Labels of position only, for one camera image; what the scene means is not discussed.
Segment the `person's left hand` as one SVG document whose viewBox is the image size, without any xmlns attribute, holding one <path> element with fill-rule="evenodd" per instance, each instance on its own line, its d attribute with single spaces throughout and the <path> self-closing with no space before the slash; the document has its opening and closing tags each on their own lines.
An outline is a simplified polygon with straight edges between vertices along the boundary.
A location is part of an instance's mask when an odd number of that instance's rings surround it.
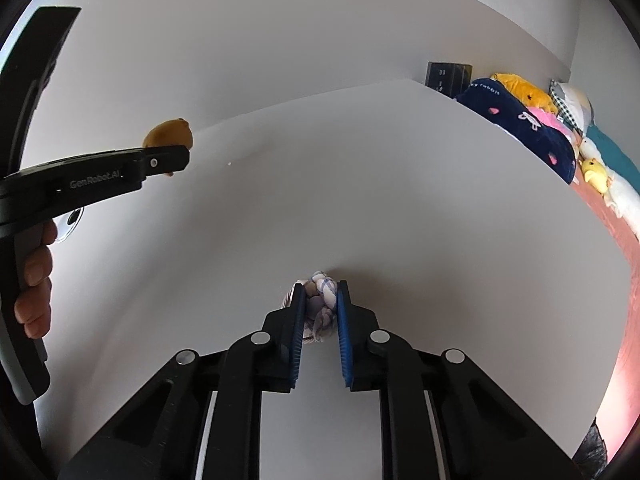
<svg viewBox="0 0 640 480">
<path fill-rule="evenodd" d="M 30 339 L 40 339 L 50 330 L 53 259 L 49 246 L 57 235 L 53 221 L 44 222 L 40 245 L 25 259 L 26 288 L 15 301 L 14 314 Z"/>
</svg>

